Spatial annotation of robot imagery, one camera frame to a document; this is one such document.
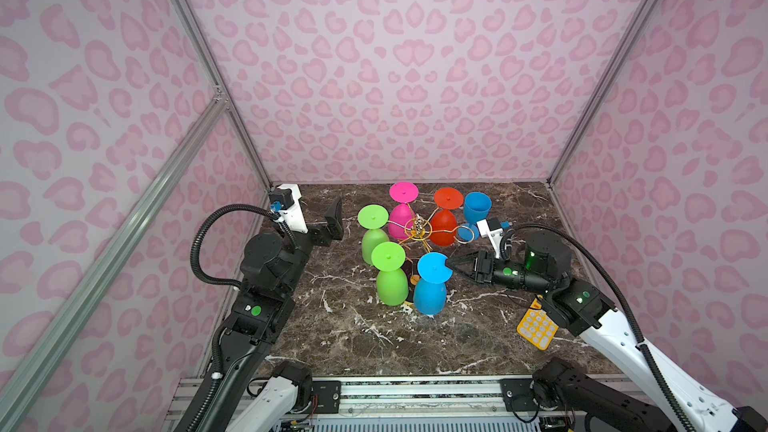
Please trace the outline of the blue wine glass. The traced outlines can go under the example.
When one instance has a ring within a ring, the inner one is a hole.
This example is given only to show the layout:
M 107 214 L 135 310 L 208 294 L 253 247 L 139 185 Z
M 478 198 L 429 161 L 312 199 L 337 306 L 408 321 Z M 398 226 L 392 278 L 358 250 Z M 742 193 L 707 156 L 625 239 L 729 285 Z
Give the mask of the blue wine glass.
M 470 192 L 464 199 L 463 215 L 465 222 L 457 229 L 458 239 L 463 242 L 472 242 L 480 237 L 477 223 L 487 218 L 492 201 L 482 192 Z
M 422 256 L 417 263 L 420 277 L 414 289 L 416 309 L 429 316 L 440 313 L 447 298 L 446 282 L 453 271 L 446 265 L 447 257 L 439 252 L 430 252 Z

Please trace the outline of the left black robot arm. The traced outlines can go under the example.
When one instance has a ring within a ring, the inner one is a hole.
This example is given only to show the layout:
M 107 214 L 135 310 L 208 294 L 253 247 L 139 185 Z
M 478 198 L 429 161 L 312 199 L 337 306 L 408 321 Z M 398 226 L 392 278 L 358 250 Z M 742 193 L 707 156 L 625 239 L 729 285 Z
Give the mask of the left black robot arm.
M 293 295 L 317 246 L 327 247 L 344 237 L 343 199 L 335 199 L 324 223 L 305 232 L 294 231 L 280 212 L 249 204 L 215 210 L 201 224 L 190 249 L 193 275 L 209 285 L 238 289 L 229 315 L 211 337 L 211 361 L 200 389 L 176 426 L 178 431 L 224 431 L 253 374 L 285 327 L 296 302 Z M 251 212 L 273 224 L 271 234 L 252 237 L 244 248 L 241 280 L 216 278 L 200 262 L 206 234 L 226 214 Z

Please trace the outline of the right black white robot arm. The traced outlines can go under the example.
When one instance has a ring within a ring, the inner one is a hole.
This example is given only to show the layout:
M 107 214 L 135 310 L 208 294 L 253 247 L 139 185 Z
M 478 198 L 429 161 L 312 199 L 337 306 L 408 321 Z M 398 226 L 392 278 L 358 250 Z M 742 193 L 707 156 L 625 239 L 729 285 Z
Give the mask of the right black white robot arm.
M 639 401 L 552 359 L 533 375 L 532 395 L 540 407 L 571 406 L 619 431 L 766 430 L 766 418 L 755 409 L 733 406 L 643 339 L 610 298 L 571 275 L 571 259 L 562 242 L 537 236 L 526 244 L 522 261 L 486 251 L 446 261 L 478 283 L 536 294 L 549 319 L 608 358 L 649 399 Z

